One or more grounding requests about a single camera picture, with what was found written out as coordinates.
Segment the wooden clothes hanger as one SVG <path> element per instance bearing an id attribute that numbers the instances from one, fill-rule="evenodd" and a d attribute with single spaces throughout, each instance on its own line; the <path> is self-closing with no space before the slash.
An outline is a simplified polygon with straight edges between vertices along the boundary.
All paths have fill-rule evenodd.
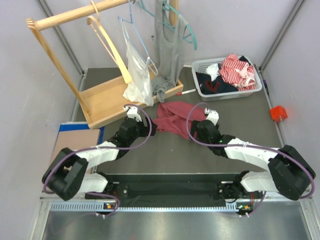
<path id="1" fill-rule="evenodd" d="M 115 47 L 114 43 L 112 42 L 111 38 L 103 28 L 103 26 L 100 23 L 100 14 L 98 11 L 98 8 L 96 7 L 96 4 L 91 0 L 90 4 L 93 6 L 97 18 L 95 18 L 93 15 L 90 15 L 86 19 L 86 23 L 88 26 L 91 26 L 95 34 L 97 35 L 98 39 L 114 61 L 114 63 L 119 68 L 121 75 L 123 77 L 123 80 L 126 84 L 130 84 L 133 80 L 132 77 L 122 59 L 120 56 L 117 48 Z"/>

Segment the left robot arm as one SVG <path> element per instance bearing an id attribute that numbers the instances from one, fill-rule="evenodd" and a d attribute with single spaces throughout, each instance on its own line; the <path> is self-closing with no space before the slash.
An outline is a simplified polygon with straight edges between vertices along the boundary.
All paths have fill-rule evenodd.
<path id="1" fill-rule="evenodd" d="M 68 147 L 59 151 L 42 177 L 46 193 L 56 194 L 62 200 L 71 200 L 80 193 L 97 193 L 109 198 L 114 187 L 103 173 L 87 173 L 88 170 L 106 162 L 119 160 L 130 150 L 138 138 L 154 136 L 157 125 L 148 117 L 143 121 L 126 117 L 118 131 L 110 139 L 94 147 L 72 150 Z"/>

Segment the red tank top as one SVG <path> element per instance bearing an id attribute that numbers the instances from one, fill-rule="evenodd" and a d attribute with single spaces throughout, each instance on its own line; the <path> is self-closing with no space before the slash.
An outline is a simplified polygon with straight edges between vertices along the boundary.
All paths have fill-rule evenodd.
<path id="1" fill-rule="evenodd" d="M 188 114 L 194 107 L 193 104 L 183 101 L 172 101 L 160 103 L 157 107 L 157 118 L 153 122 L 157 125 L 159 132 L 168 132 L 188 140 L 186 124 L 191 128 L 192 121 L 203 121 L 206 119 L 204 109 L 197 107 L 194 109 L 187 121 Z"/>

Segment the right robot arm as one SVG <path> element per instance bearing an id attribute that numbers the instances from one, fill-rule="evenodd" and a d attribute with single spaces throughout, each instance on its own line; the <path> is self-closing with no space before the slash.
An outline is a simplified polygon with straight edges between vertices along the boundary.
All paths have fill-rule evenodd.
<path id="1" fill-rule="evenodd" d="M 297 201 L 308 187 L 314 185 L 315 172 L 293 146 L 270 148 L 254 145 L 235 136 L 221 134 L 218 124 L 208 119 L 193 120 L 188 132 L 197 143 L 208 147 L 217 156 L 263 169 L 262 172 L 245 170 L 235 177 L 233 192 L 239 198 L 263 191 L 276 192 Z"/>

